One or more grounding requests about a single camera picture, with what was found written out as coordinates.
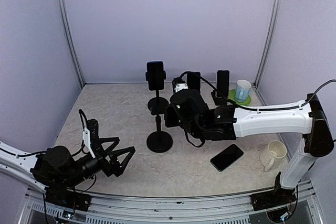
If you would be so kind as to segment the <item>black round-base stand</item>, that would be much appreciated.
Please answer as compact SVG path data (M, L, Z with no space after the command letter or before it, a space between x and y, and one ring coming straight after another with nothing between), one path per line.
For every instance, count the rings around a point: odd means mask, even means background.
M167 132L161 130L161 117L155 116L156 131L152 132L147 140L146 145L149 150L155 153L164 153L171 149L173 146L173 139Z
M166 72L162 61L149 61L146 64L147 72L145 79L148 82L150 91L155 91L155 97L148 101L148 109L152 115L160 115L165 113L169 102L160 96L159 91L164 89L164 81L166 80Z

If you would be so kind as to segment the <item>blue phone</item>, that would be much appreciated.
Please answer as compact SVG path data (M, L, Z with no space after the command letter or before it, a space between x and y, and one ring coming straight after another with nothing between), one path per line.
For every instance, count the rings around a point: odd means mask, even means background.
M145 79L148 82L149 90L163 90L165 71L162 61L150 61L146 64L147 72L145 73Z

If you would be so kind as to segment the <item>teal phone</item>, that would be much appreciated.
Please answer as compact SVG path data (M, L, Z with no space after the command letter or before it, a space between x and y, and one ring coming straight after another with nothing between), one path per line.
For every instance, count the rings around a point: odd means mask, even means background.
M243 154L244 152L236 144L232 144L211 158L210 163L222 172L240 159Z

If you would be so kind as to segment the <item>black folding phone stand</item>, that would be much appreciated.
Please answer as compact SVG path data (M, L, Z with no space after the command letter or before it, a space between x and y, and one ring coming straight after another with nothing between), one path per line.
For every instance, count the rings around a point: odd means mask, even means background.
M211 96L216 106L227 105L227 98L217 97L215 90L211 92Z

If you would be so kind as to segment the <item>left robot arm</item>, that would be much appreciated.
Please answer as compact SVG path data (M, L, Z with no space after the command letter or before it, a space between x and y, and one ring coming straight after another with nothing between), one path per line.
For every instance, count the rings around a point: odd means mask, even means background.
M66 206L73 201L74 188L96 173L103 172L107 177L119 177L125 171L130 159L135 154L135 147L120 150L118 137L100 138L91 141L84 137L81 148L89 152L75 160L65 146L48 148L46 151L22 153L20 150L1 143L1 164L24 174L24 180L32 179L42 190L51 190L53 197Z

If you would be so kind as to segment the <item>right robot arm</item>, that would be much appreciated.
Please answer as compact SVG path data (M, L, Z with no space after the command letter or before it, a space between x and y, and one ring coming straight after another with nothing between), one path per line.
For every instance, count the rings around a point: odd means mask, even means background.
M170 97L164 112L166 127L181 127L193 138L205 141L236 140L259 134L299 133L300 145L269 192L273 205L289 196L315 161L334 148L328 120L319 98L309 93L305 100L270 106L240 106L233 101L210 109L197 90L182 89Z

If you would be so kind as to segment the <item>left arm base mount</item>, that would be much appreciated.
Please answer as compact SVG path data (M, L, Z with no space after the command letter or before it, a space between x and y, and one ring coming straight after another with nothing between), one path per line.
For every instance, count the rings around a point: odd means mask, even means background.
M77 193L67 189L46 188L46 201L57 206L87 212L92 197L89 194Z

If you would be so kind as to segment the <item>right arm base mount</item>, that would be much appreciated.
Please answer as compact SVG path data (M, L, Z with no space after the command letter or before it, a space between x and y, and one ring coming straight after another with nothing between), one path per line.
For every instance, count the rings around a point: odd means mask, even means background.
M276 176L273 190L262 193L255 193L250 196L254 211L285 205L290 203L290 201L294 202L297 200L297 196L295 195L295 188L282 188L280 184L280 175L281 172L279 172Z

